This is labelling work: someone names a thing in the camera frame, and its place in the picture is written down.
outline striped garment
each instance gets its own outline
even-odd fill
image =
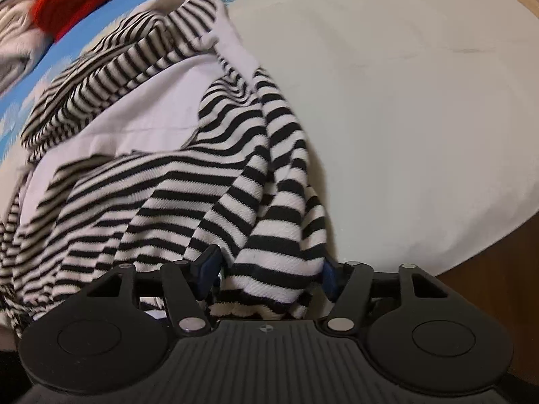
[[[184,148],[64,165],[25,226],[15,198],[0,226],[0,293],[18,332],[120,263],[152,271],[195,260],[210,244],[227,261],[213,316],[305,312],[326,239],[305,135],[265,70],[246,80],[212,47],[219,17],[226,17],[221,0],[188,0],[167,16],[135,14],[36,104],[22,137],[34,163],[176,62],[214,53],[224,74],[201,99],[198,133]],[[163,308],[160,299],[143,301]]]

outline crosshair logo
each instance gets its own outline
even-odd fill
[[[268,334],[269,332],[272,332],[273,331],[273,326],[271,325],[268,325],[268,324],[264,324],[262,325],[260,328],[258,328],[260,331],[262,331],[263,333],[266,333]]]

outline silver screw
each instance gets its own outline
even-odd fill
[[[199,317],[186,317],[180,321],[179,325],[184,331],[199,331],[206,326],[206,322]]]
[[[334,317],[328,321],[328,328],[333,331],[350,331],[354,327],[354,322],[346,317]]]

